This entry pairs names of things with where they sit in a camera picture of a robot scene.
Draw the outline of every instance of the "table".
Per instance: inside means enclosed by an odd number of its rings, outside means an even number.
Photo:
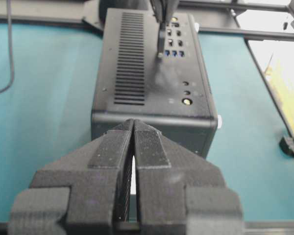
[[[9,79],[0,24],[0,87]],[[241,198],[246,221],[294,219],[294,159],[279,149],[286,128],[244,39],[201,34],[223,126],[208,160]],[[0,221],[35,171],[91,140],[102,38],[84,29],[13,25],[15,83],[0,95]]]

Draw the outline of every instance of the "vent grille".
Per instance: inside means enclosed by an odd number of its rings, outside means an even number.
[[[115,104],[145,104],[144,15],[123,13],[115,84]]]

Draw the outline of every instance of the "textured gripper pad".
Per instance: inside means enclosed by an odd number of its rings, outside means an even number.
[[[243,213],[238,195],[228,188],[186,187],[186,235],[242,235]]]
[[[133,120],[36,172],[31,188],[70,187],[66,226],[84,234],[112,234],[113,216],[126,218]]]
[[[187,218],[184,187],[225,187],[222,174],[216,166],[153,127],[138,120],[134,126],[141,233],[184,234]]]
[[[8,224],[9,235],[66,235],[59,221],[67,211],[69,188],[31,188],[19,193]]]

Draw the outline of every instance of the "black cable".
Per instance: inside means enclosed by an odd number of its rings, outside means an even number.
[[[9,47],[9,62],[10,62],[10,82],[6,87],[0,89],[0,93],[8,90],[14,82],[14,62],[12,51],[12,19],[11,19],[11,0],[6,0],[6,12],[8,18],[8,47]]]

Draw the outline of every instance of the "teal surface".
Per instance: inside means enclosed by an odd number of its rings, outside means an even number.
[[[0,24],[0,87],[8,81]],[[294,159],[286,129],[240,37],[200,36],[223,127],[208,160],[241,197],[245,220],[294,219]],[[101,37],[79,29],[14,25],[16,80],[0,95],[0,221],[43,165],[90,141]]]

